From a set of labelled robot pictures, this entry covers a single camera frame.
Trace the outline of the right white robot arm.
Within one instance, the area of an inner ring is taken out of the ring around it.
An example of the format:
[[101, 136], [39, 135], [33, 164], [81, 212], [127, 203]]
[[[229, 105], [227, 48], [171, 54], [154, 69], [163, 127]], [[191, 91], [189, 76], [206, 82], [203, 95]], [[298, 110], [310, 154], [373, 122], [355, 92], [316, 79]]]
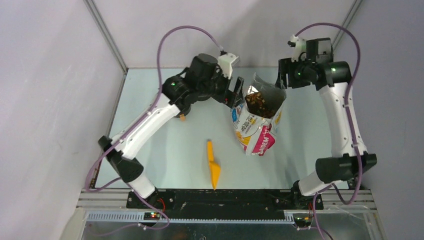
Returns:
[[368, 152], [360, 138], [351, 96], [351, 69], [345, 61], [334, 61], [331, 39], [305, 40], [292, 35], [287, 44], [293, 48], [293, 55], [278, 61], [275, 85], [282, 89], [315, 86], [331, 136], [331, 156], [317, 159], [314, 172], [299, 180], [299, 190], [290, 196], [295, 208], [304, 209], [311, 196], [324, 188], [359, 179], [376, 165], [377, 156]]

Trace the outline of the pet food bag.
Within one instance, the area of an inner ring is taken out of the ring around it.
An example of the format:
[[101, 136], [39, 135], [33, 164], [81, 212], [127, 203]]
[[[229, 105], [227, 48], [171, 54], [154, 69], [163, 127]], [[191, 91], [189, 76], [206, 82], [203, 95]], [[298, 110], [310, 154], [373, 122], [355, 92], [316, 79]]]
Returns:
[[263, 156], [276, 143], [287, 93], [285, 89], [277, 88], [256, 73], [253, 74], [251, 84], [242, 93], [244, 98], [249, 94], [261, 93], [268, 106], [276, 110], [272, 118], [263, 118], [250, 113], [245, 100], [231, 109], [234, 134], [243, 152], [248, 156]]

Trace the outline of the orange plastic scoop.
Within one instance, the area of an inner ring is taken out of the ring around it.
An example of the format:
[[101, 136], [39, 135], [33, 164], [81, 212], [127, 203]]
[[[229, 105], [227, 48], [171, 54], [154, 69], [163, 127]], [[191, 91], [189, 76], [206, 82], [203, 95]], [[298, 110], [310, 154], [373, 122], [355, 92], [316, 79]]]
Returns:
[[215, 161], [214, 147], [211, 140], [208, 140], [206, 143], [206, 153], [210, 171], [211, 186], [213, 190], [216, 190], [221, 175], [221, 166]]

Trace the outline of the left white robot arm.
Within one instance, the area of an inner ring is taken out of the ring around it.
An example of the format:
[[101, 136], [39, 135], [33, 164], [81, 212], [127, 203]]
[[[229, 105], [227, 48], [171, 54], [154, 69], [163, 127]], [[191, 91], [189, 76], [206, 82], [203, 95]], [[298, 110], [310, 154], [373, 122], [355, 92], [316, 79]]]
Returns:
[[149, 108], [120, 133], [98, 140], [105, 158], [121, 180], [138, 194], [145, 208], [158, 202], [157, 188], [148, 179], [145, 168], [136, 155], [165, 123], [187, 115], [192, 104], [210, 98], [233, 108], [243, 97], [243, 79], [238, 77], [230, 89], [233, 68], [239, 56], [222, 52], [219, 57], [200, 53], [189, 67], [169, 77], [160, 85], [159, 93]]

